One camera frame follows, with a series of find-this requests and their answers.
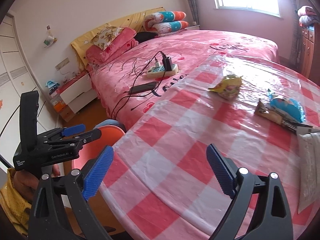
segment table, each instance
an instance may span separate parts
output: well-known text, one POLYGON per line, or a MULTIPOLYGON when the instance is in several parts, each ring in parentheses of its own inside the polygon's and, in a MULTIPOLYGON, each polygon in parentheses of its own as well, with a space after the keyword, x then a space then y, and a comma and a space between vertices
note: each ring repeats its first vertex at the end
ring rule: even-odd
MULTIPOLYGON (((260 58, 210 56, 114 145, 114 161, 100 191, 134 239, 209 239, 230 204, 205 157, 210 143, 238 167, 257 175, 277 172, 290 205, 294 238, 304 231, 320 202, 297 213, 296 135, 254 115, 259 98, 268 100, 267 89, 298 100, 306 123, 320 126, 320 88, 302 75, 260 58), (233 102, 207 91, 230 72, 243 76, 233 102)), ((256 196, 239 236, 249 225, 255 201, 256 196)))

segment yellow snack bag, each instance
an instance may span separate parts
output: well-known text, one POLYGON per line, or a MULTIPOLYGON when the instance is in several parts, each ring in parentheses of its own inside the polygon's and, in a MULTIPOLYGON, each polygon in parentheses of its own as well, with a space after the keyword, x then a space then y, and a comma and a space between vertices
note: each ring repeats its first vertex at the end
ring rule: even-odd
POLYGON ((226 75, 221 82, 214 88, 209 88, 209 91, 217 92, 221 97, 227 100, 235 98, 242 85, 242 78, 234 74, 226 75))

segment hand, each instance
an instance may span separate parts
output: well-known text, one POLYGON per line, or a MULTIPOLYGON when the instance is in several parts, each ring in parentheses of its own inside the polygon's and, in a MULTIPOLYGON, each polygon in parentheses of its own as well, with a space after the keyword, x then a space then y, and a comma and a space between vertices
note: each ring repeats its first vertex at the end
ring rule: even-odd
MULTIPOLYGON (((52 176, 60 175, 59 166, 53 165, 52 176)), ((32 202, 34 192, 39 184, 39 180, 28 171, 17 171, 13 176, 13 187, 27 201, 32 202)))

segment power strip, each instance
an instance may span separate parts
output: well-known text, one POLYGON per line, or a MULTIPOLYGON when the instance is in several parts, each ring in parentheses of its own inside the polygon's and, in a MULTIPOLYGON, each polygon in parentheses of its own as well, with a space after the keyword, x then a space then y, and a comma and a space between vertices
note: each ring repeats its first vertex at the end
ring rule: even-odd
POLYGON ((177 74, 179 72, 179 68, 177 64, 172 64, 172 70, 171 71, 166 71, 165 73, 165 69, 164 66, 154 66, 152 68, 149 68, 148 72, 147 72, 147 78, 159 78, 159 77, 163 77, 163 75, 165 77, 171 77, 174 76, 175 74, 177 74))

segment floral pillow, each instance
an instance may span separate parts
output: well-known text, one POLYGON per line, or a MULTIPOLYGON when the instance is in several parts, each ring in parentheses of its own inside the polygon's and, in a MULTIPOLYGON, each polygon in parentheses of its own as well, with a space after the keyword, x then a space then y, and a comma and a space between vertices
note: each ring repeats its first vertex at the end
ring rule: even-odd
POLYGON ((124 28, 108 26, 98 33, 90 42, 105 50, 124 28))

